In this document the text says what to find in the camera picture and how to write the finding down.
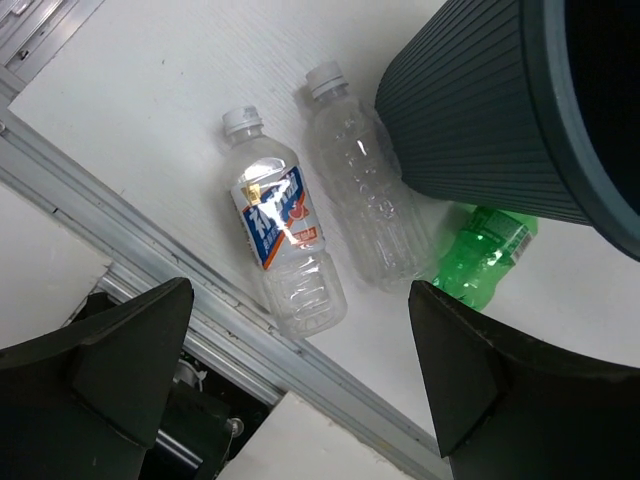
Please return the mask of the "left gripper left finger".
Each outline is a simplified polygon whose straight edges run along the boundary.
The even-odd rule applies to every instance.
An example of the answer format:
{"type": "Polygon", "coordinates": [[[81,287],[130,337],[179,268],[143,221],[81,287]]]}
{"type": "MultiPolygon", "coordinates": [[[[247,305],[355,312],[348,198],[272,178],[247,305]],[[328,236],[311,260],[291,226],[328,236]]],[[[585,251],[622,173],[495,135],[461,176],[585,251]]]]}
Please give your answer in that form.
{"type": "Polygon", "coordinates": [[[153,447],[194,302],[174,278],[1,352],[4,479],[135,479],[153,447]]]}

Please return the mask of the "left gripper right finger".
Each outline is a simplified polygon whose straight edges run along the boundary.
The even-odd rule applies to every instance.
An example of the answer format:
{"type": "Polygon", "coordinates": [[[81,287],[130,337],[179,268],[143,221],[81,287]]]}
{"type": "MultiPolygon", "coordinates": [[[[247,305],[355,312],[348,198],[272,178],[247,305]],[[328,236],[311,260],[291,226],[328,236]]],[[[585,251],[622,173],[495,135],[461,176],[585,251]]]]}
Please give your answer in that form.
{"type": "Polygon", "coordinates": [[[639,372],[538,340],[424,281],[409,314],[457,479],[635,479],[639,372]]]}

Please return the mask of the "green plastic bottle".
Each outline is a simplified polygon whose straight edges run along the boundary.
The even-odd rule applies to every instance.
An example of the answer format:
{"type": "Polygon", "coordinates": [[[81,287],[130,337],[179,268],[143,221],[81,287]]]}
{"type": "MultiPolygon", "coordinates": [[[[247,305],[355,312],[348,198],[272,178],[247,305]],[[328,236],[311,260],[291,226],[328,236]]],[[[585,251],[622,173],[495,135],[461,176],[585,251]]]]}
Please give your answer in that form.
{"type": "Polygon", "coordinates": [[[537,234],[534,216],[475,206],[441,259],[432,284],[481,311],[537,234]]]}

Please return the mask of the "white blue label bottle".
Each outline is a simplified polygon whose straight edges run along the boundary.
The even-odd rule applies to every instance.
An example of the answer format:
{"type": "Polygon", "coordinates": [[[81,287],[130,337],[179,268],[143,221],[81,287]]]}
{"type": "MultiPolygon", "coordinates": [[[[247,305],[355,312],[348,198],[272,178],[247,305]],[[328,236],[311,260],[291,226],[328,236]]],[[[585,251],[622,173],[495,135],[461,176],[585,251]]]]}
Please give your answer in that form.
{"type": "Polygon", "coordinates": [[[308,338],[334,327],[347,301],[297,154],[264,134],[253,106],[233,109],[222,121],[230,195],[279,331],[308,338]]]}

